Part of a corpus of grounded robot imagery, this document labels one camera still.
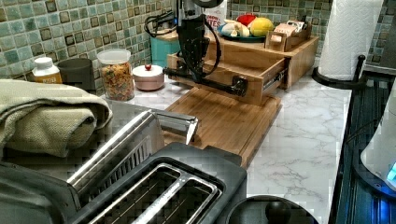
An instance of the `paper towel holder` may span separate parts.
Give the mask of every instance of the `paper towel holder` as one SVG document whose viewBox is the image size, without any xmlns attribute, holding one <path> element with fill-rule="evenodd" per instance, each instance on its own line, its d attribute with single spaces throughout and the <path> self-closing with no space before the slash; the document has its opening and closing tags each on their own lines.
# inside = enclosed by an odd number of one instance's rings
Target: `paper towel holder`
<svg viewBox="0 0 396 224">
<path fill-rule="evenodd" d="M 319 72 L 318 67 L 314 68 L 314 71 L 312 73 L 312 78 L 316 82 L 324 86 L 328 86 L 336 89 L 361 90 L 366 86 L 366 81 L 367 81 L 367 78 L 364 74 L 361 76 L 361 78 L 359 78 L 364 60 L 366 60 L 366 57 L 364 55 L 359 55 L 358 64 L 355 70 L 355 75 L 352 80 L 338 80 L 335 78 L 325 77 Z"/>
</svg>

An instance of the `bamboo cutting board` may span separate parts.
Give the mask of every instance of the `bamboo cutting board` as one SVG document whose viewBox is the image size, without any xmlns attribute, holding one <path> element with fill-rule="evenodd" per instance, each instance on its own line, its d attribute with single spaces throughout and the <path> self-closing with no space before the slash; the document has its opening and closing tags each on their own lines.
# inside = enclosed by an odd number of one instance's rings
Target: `bamboo cutting board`
<svg viewBox="0 0 396 224">
<path fill-rule="evenodd" d="M 193 88 L 166 110 L 198 118 L 191 145 L 218 147 L 242 157 L 247 168 L 280 108 L 280 99 L 268 97 L 263 105 L 250 105 L 211 91 Z M 185 139 L 164 132 L 166 144 Z"/>
</svg>

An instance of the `green fruit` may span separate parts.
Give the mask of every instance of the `green fruit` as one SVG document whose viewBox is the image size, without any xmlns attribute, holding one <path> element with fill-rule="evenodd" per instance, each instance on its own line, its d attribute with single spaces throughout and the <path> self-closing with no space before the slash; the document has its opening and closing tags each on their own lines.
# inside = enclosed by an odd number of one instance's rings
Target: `green fruit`
<svg viewBox="0 0 396 224">
<path fill-rule="evenodd" d="M 274 24 L 267 18 L 256 18 L 250 24 L 250 32 L 254 36 L 266 36 L 268 31 L 274 30 Z"/>
</svg>

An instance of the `jar lid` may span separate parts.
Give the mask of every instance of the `jar lid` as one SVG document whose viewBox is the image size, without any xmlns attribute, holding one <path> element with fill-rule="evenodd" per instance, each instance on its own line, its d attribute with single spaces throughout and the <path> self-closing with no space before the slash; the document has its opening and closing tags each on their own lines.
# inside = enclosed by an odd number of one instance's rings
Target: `jar lid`
<svg viewBox="0 0 396 224">
<path fill-rule="evenodd" d="M 49 57 L 35 59 L 35 67 L 37 67 L 37 69 L 46 69 L 51 68 L 52 66 L 52 59 Z"/>
<path fill-rule="evenodd" d="M 107 49 L 98 53 L 100 63 L 118 64 L 127 63 L 131 58 L 131 51 L 126 49 Z"/>
<path fill-rule="evenodd" d="M 132 74 L 138 77 L 156 77 L 163 74 L 163 68 L 152 65 L 150 70 L 146 70 L 145 65 L 140 65 L 132 70 Z"/>
</svg>

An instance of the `wooden box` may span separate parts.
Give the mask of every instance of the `wooden box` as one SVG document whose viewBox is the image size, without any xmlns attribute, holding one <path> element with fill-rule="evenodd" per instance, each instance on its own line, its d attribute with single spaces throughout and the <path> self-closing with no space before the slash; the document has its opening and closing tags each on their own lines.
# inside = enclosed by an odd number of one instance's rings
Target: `wooden box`
<svg viewBox="0 0 396 224">
<path fill-rule="evenodd" d="M 208 53 L 205 58 L 204 70 L 210 71 L 215 64 L 216 51 L 213 49 L 214 45 L 210 45 Z M 180 82 L 187 82 L 193 86 L 201 89 L 210 90 L 215 93 L 232 97 L 240 102 L 249 103 L 252 105 L 262 105 L 273 91 L 283 81 L 274 82 L 267 89 L 263 89 L 264 84 L 268 83 L 277 76 L 285 68 L 285 59 L 273 54 L 267 54 L 263 51 L 254 52 L 251 49 L 240 49 L 237 46 L 223 45 L 222 57 L 218 68 L 207 79 L 217 81 L 226 85 L 231 85 L 234 76 L 245 77 L 247 79 L 247 93 L 245 96 L 235 96 L 224 91 L 219 91 L 207 87 L 205 85 L 198 85 L 186 79 L 173 77 L 173 79 Z M 258 63 L 255 58 L 265 58 Z M 177 68 L 177 61 L 180 59 L 176 54 L 168 55 L 168 67 Z"/>
<path fill-rule="evenodd" d="M 210 39 L 209 49 L 205 57 L 204 68 L 206 70 L 214 65 L 216 59 L 216 42 L 213 36 L 210 36 Z M 222 52 L 221 61 L 218 69 L 207 78 L 224 84 L 231 84 L 233 76 L 246 77 L 248 90 L 245 97 L 238 97 L 203 85 L 197 85 L 183 78 L 175 77 L 174 79 L 254 105 L 261 105 L 265 101 L 265 97 L 278 86 L 287 89 L 297 82 L 301 76 L 305 75 L 314 65 L 318 47 L 318 37 L 316 36 L 309 37 L 298 47 L 286 52 L 266 49 L 264 43 L 244 43 L 221 37 L 219 37 L 219 41 Z M 177 68 L 177 61 L 179 60 L 176 54 L 168 55 L 168 67 Z M 263 90 L 263 85 L 285 68 L 285 61 L 289 61 L 289 63 L 288 72 L 284 79 L 274 83 L 271 88 Z"/>
<path fill-rule="evenodd" d="M 282 52 L 290 51 L 291 49 L 295 49 L 305 41 L 309 40 L 309 38 L 311 37 L 311 30 L 312 30 L 312 25 L 308 23 L 308 26 L 306 27 L 305 30 L 302 30 L 301 32 L 297 34 L 293 34 L 291 36 L 287 36 L 286 34 L 275 31 L 270 31 L 267 37 L 265 38 L 265 48 L 282 51 Z M 280 42 L 273 41 L 272 40 L 273 35 L 280 36 L 281 37 Z"/>
</svg>

